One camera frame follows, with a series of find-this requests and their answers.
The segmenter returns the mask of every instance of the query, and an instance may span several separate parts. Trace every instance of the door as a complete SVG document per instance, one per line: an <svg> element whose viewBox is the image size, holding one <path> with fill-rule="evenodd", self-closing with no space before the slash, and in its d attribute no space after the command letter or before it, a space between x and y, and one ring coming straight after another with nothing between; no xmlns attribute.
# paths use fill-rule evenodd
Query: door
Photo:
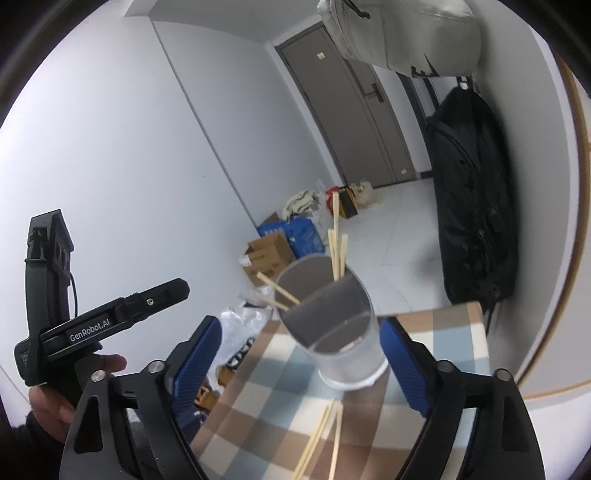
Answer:
<svg viewBox="0 0 591 480"><path fill-rule="evenodd" d="M413 180L400 126L372 67L347 61L318 27L280 48L347 183Z"/></svg>

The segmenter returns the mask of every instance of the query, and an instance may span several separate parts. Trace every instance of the disposable chopstick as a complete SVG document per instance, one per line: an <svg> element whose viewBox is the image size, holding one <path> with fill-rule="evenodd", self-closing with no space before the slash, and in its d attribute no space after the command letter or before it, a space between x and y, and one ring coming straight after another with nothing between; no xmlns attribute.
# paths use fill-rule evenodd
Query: disposable chopstick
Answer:
<svg viewBox="0 0 591 480"><path fill-rule="evenodd" d="M261 280L262 282L266 283L267 285L269 285L271 288L274 288L275 290L277 290L279 293L281 293L281 295L283 295L285 298L287 298L288 300L291 300L293 303L295 303L296 305L300 304L300 301L295 298L291 293L289 293L286 289L284 289L283 287L280 287L279 285L277 285L274 281L272 281L269 277L267 277L264 273L259 272L256 274L256 277Z"/></svg>
<svg viewBox="0 0 591 480"><path fill-rule="evenodd" d="M336 265L336 237L335 237L335 230L333 228L329 228L329 248L330 248L330 261L332 262L333 266L333 280L339 279L339 270L337 270Z"/></svg>
<svg viewBox="0 0 591 480"><path fill-rule="evenodd" d="M265 297L264 295L261 295L260 293L253 291L255 297L261 299L262 301L267 302L269 305L273 305L274 307L277 307L278 309L283 310L284 312L287 312L290 308L287 305L283 305L282 303L279 303L278 301L276 301L275 299L270 299L269 297Z"/></svg>
<svg viewBox="0 0 591 480"><path fill-rule="evenodd" d="M335 222L335 261L337 278L340 272L340 235L339 235L339 217L340 217L340 197L339 192L333 192L333 219Z"/></svg>
<svg viewBox="0 0 591 480"><path fill-rule="evenodd" d="M322 432L326 428L326 423L329 420L329 417L330 417L330 414L332 412L334 405L335 405L335 400L333 398L333 400L330 402L330 404L328 404L324 408L324 410L322 412L322 416L320 417L320 421L316 425L316 428L315 428L313 434L310 436L310 440L308 440L308 443L306 444L306 447L304 448L304 452L301 454L300 461L297 463L297 466L295 467L294 473L291 476L291 480L300 480L301 477L304 475L304 472L306 471L306 468L308 467L308 464L310 463L310 460L312 459L312 455L314 454L314 450L316 450L318 442L320 441L320 437L322 436Z"/></svg>
<svg viewBox="0 0 591 480"><path fill-rule="evenodd" d="M329 480L335 480L336 462L339 457L340 431L343 426L343 404L338 406L336 415L335 444L333 445L333 456L330 461Z"/></svg>
<svg viewBox="0 0 591 480"><path fill-rule="evenodd" d="M343 233L341 237L341 244L340 244L340 275L339 278L343 278L345 276L345 266L347 260L347 249L349 248L349 235Z"/></svg>

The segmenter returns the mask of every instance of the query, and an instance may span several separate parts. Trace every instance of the door handle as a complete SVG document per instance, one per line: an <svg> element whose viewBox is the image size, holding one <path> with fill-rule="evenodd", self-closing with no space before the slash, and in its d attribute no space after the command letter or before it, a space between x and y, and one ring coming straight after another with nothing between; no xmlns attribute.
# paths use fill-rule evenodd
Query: door handle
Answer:
<svg viewBox="0 0 591 480"><path fill-rule="evenodd" d="M371 84L372 88L374 89L373 92L369 92L365 94L366 98L370 98L370 97L376 97L378 99L378 102L383 103L384 102L384 96L382 95L382 92L379 91L379 87L377 83L372 83Z"/></svg>

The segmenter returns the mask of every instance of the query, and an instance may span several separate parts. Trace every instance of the plaid tablecloth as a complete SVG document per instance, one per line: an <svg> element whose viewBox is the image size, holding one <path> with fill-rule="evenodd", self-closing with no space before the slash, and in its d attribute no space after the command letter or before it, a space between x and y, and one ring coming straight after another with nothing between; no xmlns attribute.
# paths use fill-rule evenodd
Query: plaid tablecloth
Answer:
<svg viewBox="0 0 591 480"><path fill-rule="evenodd" d="M489 374L477 303L402 314L400 323L436 359ZM330 399L344 405L336 480L394 479L424 419L408 406L391 369L355 392L329 388L280 322L269 322L191 443L210 480L289 480ZM455 478L474 411L465 410L444 478ZM325 432L304 477L325 480L335 427Z"/></svg>

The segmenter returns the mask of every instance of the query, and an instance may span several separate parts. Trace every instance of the human hand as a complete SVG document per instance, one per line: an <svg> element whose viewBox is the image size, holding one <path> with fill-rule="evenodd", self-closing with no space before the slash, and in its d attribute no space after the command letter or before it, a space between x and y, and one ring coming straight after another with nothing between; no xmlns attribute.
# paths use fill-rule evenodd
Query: human hand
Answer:
<svg viewBox="0 0 591 480"><path fill-rule="evenodd" d="M127 366L127 360L121 355L103 355L103 370L114 373ZM29 402L37 423L49 435L64 443L70 423L76 410L63 395L49 387L40 385L29 389Z"/></svg>

